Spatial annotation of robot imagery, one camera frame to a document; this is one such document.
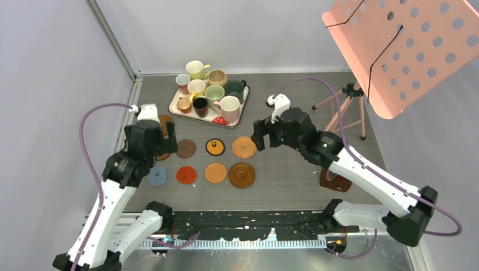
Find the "brown ridged wooden coaster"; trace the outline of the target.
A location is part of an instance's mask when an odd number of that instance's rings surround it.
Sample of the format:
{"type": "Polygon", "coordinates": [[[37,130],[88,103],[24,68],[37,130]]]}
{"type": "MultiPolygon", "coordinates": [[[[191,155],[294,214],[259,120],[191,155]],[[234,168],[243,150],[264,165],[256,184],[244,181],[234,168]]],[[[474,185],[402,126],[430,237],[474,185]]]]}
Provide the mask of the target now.
{"type": "Polygon", "coordinates": [[[166,153],[166,154],[163,154],[163,155],[158,155],[156,157],[156,160],[157,161],[162,161],[162,160],[165,160],[165,159],[168,159],[170,157],[171,153],[166,153]]]}

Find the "dark walnut round coaster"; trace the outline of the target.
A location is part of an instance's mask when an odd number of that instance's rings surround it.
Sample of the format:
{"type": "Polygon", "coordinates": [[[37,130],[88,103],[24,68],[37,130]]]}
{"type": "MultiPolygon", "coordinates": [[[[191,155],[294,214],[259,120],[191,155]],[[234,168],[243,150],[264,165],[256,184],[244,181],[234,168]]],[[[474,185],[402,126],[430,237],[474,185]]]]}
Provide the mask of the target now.
{"type": "Polygon", "coordinates": [[[191,139],[182,139],[177,143],[176,155],[180,158],[189,158],[196,152],[196,144],[191,139]]]}

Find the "woven rattan coaster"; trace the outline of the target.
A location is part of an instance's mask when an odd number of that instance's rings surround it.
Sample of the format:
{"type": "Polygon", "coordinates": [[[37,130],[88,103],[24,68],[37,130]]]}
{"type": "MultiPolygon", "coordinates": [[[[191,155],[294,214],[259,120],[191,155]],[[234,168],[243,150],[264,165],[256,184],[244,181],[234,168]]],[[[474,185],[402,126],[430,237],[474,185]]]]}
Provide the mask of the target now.
{"type": "Polygon", "coordinates": [[[232,143],[233,154],[240,159],[249,159],[257,153],[258,149],[249,136],[236,138],[232,143]]]}

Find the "red apple smiley coaster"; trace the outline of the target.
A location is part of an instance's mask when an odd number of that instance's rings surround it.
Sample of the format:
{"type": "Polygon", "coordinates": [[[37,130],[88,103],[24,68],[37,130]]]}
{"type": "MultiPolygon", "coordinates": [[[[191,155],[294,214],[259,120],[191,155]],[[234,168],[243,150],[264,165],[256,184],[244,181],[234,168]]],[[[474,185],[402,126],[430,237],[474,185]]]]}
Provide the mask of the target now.
{"type": "Polygon", "coordinates": [[[185,185],[193,184],[197,179],[197,172],[193,167],[183,166],[176,173],[176,180],[185,185]]]}

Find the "blue round coaster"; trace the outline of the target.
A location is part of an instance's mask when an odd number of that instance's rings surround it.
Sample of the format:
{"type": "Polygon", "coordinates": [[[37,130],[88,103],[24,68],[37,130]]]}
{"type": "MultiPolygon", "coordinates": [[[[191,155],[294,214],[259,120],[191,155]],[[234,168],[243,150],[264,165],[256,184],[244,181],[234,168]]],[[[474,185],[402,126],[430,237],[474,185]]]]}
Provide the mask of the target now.
{"type": "Polygon", "coordinates": [[[168,180],[168,172],[165,167],[155,166],[147,175],[148,183],[153,187],[163,186],[168,180]]]}

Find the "dark brown ridged coaster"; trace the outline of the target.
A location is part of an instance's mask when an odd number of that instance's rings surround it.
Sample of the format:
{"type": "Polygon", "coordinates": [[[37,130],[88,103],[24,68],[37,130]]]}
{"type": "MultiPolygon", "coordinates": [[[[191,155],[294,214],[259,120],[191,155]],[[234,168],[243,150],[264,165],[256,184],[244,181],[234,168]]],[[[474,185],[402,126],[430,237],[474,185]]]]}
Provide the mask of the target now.
{"type": "Polygon", "coordinates": [[[229,168],[228,180],[236,188],[248,188],[255,182],[255,179],[255,169],[249,163],[239,162],[229,168]]]}

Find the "orange black smiley coaster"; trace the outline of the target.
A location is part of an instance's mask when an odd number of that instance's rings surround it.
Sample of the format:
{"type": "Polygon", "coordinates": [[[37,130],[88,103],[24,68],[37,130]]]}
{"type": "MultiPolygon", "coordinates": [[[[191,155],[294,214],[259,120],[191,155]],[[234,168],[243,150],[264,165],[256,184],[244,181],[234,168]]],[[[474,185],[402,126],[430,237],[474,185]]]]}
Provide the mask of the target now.
{"type": "Polygon", "coordinates": [[[205,149],[211,156],[221,156],[225,150],[224,142],[219,138],[211,138],[205,144],[205,149]]]}

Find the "light orange round coaster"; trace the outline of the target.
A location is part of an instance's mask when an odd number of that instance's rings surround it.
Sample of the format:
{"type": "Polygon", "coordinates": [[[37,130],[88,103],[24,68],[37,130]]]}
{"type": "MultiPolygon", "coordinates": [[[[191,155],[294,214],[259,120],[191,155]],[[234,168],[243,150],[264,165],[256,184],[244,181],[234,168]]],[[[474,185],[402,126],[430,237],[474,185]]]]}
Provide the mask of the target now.
{"type": "Polygon", "coordinates": [[[204,176],[210,183],[221,183],[227,176],[227,169],[222,163],[214,162],[206,167],[204,176]]]}

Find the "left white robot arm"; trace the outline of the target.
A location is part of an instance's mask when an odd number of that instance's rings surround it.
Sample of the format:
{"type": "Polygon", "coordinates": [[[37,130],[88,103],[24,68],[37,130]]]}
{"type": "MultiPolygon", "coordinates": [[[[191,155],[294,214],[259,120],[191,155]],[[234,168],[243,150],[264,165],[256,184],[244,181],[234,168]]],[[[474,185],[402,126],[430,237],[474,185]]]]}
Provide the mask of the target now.
{"type": "Polygon", "coordinates": [[[156,163],[158,156],[177,152],[175,124],[166,123],[164,135],[158,120],[140,120],[125,130],[125,147],[110,156],[102,173],[102,191],[72,248],[56,255],[58,270],[121,270],[128,256],[154,232],[173,227],[172,208],[150,202],[140,217],[117,237],[113,236],[126,204],[156,163]]]}

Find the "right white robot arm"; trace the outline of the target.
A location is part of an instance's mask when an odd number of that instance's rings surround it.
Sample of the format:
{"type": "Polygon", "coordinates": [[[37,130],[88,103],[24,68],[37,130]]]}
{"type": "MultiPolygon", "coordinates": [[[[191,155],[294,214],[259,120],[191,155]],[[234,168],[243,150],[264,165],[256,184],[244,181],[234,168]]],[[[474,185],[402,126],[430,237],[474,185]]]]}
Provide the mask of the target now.
{"type": "Polygon", "coordinates": [[[270,146],[295,149],[309,163],[331,171],[361,187],[380,201],[379,205],[352,204],[333,200],[333,210],[322,217],[324,228],[338,231],[343,226],[385,230],[401,244],[416,247],[433,215],[432,204],[438,192],[430,186],[421,189],[401,181],[363,158],[340,136],[317,130],[309,114],[292,107],[279,117],[253,123],[251,140],[258,151],[270,146]]]}

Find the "small pink white cup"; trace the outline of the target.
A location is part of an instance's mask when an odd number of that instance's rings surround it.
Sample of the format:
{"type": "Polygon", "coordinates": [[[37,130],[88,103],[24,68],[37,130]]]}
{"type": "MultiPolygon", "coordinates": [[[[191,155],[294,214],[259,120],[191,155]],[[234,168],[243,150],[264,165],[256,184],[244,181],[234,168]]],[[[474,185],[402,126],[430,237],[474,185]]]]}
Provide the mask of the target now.
{"type": "Polygon", "coordinates": [[[175,82],[178,87],[178,91],[182,95],[189,95],[188,84],[191,81],[190,76],[187,73],[182,73],[175,78],[175,82]]]}

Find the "pink tripod legs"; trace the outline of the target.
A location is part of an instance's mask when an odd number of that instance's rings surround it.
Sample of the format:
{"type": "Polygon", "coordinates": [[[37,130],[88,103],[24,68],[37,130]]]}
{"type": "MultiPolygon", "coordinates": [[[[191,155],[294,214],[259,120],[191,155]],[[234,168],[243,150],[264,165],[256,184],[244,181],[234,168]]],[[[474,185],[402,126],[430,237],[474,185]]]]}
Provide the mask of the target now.
{"type": "Polygon", "coordinates": [[[345,87],[343,87],[341,91],[336,92],[336,96],[340,96],[341,94],[343,94],[346,98],[340,106],[335,106],[336,102],[335,102],[334,96],[331,95],[327,99],[324,99],[323,101],[313,105],[312,109],[316,110],[319,107],[327,103],[330,103],[332,118],[329,124],[325,127],[325,130],[329,132],[338,132],[340,131],[340,128],[338,127],[339,115],[337,113],[337,109],[341,111],[341,116],[343,117],[346,111],[348,110],[348,108],[352,105],[352,103],[358,102],[359,103],[359,120],[353,123],[344,125],[343,128],[346,129],[352,126],[360,125],[360,128],[361,128],[360,139],[364,141],[366,139],[365,112],[364,112],[364,101],[363,101],[364,91],[362,90],[358,82],[355,82],[355,83],[351,82],[351,83],[348,83],[345,87]]]}

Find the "brown leather holder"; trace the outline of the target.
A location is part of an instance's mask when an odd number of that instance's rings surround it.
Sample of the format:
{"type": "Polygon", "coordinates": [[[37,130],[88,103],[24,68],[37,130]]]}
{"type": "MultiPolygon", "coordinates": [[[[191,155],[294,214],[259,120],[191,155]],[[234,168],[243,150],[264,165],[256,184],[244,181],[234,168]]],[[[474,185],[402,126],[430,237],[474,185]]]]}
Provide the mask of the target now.
{"type": "Polygon", "coordinates": [[[328,169],[322,169],[319,177],[321,187],[345,193],[351,186],[352,182],[341,175],[338,175],[328,169]]]}

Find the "yellow mug back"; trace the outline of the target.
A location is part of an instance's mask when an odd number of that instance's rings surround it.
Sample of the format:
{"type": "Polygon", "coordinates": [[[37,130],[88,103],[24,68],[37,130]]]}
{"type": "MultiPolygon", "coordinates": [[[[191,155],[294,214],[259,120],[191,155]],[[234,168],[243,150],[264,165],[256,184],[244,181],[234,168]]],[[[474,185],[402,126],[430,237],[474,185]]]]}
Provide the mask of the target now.
{"type": "Polygon", "coordinates": [[[192,60],[186,64],[185,69],[192,80],[205,80],[210,74],[212,67],[209,64],[203,64],[199,60],[192,60]]]}

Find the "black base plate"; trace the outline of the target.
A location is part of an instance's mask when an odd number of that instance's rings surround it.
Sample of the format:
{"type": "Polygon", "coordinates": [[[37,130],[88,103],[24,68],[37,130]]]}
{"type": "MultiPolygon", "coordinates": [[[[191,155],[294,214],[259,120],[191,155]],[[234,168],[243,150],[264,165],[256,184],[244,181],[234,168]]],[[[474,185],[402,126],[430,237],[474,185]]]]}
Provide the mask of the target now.
{"type": "Polygon", "coordinates": [[[313,240],[329,233],[357,233],[358,226],[341,226],[320,211],[174,211],[154,234],[201,241],[265,240],[275,233],[281,241],[313,240]]]}

